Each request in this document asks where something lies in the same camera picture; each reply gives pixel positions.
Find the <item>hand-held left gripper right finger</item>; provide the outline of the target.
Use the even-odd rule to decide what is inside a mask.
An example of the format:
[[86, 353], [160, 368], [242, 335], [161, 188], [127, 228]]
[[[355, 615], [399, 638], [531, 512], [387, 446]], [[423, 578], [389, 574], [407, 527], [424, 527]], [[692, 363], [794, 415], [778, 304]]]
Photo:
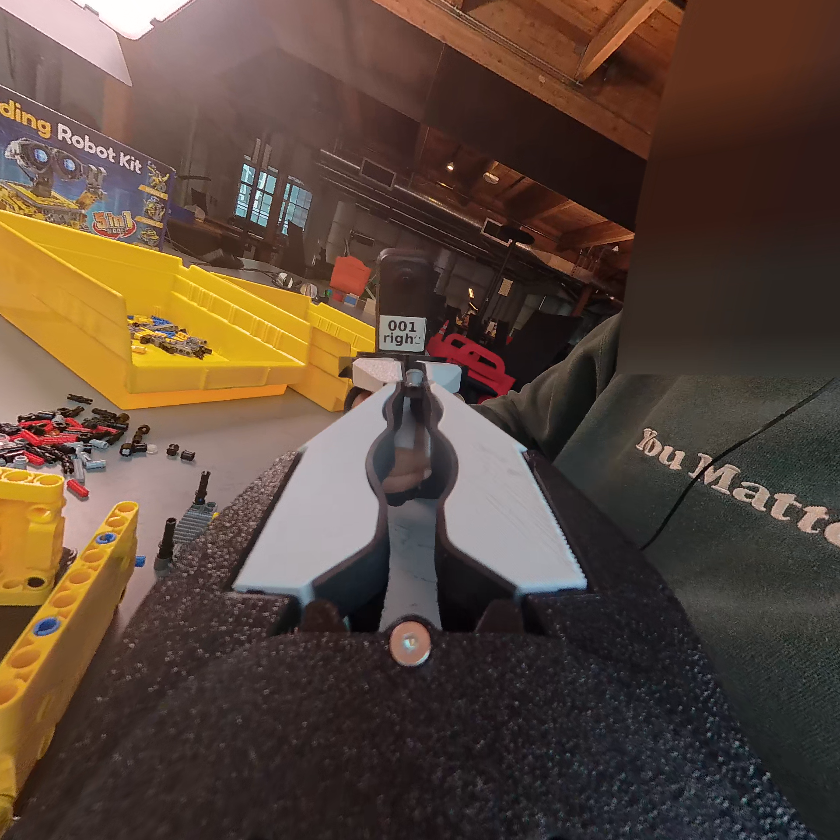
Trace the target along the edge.
[[443, 537], [514, 597], [582, 591], [587, 580], [525, 458], [525, 448], [441, 385], [436, 430], [455, 455]]

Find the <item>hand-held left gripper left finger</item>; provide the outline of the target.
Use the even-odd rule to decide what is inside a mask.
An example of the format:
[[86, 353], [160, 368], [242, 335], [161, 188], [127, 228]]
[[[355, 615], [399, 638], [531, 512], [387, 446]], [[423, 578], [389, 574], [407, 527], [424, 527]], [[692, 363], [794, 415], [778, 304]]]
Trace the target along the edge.
[[393, 462], [396, 383], [298, 452], [233, 582], [235, 592], [299, 601], [372, 601], [386, 589], [389, 533], [380, 475]]

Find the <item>heap of grey blue lego parts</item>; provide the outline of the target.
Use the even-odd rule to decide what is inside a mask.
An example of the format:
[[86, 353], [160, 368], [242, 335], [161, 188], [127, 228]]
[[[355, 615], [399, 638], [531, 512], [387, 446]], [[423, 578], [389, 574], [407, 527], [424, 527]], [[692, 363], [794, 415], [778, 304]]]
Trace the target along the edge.
[[127, 326], [131, 338], [131, 350], [145, 354], [152, 347], [172, 355], [202, 360], [213, 353], [204, 339], [160, 316], [130, 314]]

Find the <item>yellow divided parts bin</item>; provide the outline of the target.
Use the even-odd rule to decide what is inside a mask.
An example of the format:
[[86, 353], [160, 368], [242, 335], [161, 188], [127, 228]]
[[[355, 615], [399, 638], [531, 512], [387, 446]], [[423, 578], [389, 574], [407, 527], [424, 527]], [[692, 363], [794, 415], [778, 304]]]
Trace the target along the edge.
[[[292, 291], [185, 266], [173, 255], [1, 213], [2, 316], [125, 409], [278, 396], [290, 385], [339, 411], [340, 360], [375, 329]], [[203, 359], [133, 351], [129, 316], [206, 341]]]

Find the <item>person's right forearm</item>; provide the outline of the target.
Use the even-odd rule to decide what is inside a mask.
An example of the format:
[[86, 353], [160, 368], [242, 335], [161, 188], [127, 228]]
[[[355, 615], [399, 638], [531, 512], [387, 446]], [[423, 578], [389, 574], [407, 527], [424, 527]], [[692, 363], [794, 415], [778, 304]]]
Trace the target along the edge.
[[616, 372], [621, 315], [605, 320], [518, 392], [474, 406], [526, 449], [554, 461]]

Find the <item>grey ribbed lego subassembly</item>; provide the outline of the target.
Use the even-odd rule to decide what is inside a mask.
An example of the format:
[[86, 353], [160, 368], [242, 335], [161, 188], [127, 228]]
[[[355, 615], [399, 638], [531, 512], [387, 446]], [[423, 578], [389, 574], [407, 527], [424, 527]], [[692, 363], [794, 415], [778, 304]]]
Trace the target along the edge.
[[217, 515], [215, 501], [207, 500], [211, 472], [205, 470], [196, 489], [192, 505], [180, 518], [168, 518], [154, 558], [154, 574], [159, 581], [172, 572], [178, 550], [200, 537]]

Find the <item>yellow lego robot model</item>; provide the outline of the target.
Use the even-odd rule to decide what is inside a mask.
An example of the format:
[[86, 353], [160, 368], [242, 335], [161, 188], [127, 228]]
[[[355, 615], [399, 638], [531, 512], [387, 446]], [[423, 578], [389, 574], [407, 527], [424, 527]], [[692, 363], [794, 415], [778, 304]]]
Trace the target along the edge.
[[124, 500], [61, 570], [69, 481], [3, 467], [1, 819], [47, 752], [136, 565], [140, 507]]

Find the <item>pile of small lego pieces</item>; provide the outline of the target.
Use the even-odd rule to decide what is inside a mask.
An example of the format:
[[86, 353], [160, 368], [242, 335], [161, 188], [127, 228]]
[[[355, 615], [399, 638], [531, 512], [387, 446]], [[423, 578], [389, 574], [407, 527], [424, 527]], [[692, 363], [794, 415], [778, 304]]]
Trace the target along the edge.
[[151, 427], [132, 427], [130, 415], [94, 406], [93, 400], [70, 393], [54, 409], [17, 415], [1, 424], [1, 467], [55, 469], [66, 492], [79, 500], [90, 496], [88, 476], [104, 472], [113, 460], [156, 455]]

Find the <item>person's right hand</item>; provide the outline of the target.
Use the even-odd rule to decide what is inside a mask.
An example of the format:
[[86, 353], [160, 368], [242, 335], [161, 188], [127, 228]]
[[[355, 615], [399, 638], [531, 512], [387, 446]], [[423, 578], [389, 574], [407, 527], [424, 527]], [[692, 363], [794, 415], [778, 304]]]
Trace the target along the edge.
[[364, 476], [381, 501], [399, 506], [421, 494], [432, 473], [432, 439], [424, 400], [401, 383], [377, 392], [354, 388], [350, 418], [372, 426], [364, 452]]

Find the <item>red plastic crate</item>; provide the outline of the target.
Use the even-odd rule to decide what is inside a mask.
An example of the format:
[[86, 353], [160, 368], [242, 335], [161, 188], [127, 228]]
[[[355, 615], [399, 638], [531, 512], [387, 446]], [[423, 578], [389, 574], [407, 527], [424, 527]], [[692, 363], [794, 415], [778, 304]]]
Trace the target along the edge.
[[446, 337], [435, 333], [428, 341], [427, 352], [461, 367], [459, 393], [468, 404], [481, 404], [508, 394], [516, 384], [499, 355], [456, 332]]

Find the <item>orange fabric item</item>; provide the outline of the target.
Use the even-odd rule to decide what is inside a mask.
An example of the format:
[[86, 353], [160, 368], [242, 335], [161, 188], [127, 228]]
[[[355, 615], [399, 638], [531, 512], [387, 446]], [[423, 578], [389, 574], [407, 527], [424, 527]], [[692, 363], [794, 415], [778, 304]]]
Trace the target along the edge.
[[371, 277], [371, 268], [351, 255], [335, 259], [330, 277], [330, 288], [356, 297], [363, 295]]

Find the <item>dark framed window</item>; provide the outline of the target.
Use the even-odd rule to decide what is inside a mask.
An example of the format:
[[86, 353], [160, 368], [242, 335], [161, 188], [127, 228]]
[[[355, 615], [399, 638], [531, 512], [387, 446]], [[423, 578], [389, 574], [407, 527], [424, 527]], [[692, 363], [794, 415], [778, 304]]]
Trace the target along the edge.
[[[278, 173], [274, 167], [256, 169], [244, 158], [234, 207], [234, 220], [267, 228], [277, 192]], [[305, 229], [312, 204], [312, 193], [297, 178], [289, 176], [283, 189], [278, 215], [279, 231], [286, 235], [294, 224]]]

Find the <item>person's green hoodie torso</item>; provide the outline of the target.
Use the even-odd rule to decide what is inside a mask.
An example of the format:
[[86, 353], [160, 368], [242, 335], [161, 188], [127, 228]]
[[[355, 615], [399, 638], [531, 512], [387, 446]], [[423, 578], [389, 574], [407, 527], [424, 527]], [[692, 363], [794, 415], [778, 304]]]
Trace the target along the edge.
[[555, 461], [667, 581], [753, 749], [838, 838], [838, 381], [617, 375]]

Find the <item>robot kit box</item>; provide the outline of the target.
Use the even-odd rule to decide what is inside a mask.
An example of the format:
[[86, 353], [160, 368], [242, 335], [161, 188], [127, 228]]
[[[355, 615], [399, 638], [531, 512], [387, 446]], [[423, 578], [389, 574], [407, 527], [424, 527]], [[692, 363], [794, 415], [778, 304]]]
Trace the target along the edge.
[[1, 209], [161, 249], [174, 170], [1, 87]]

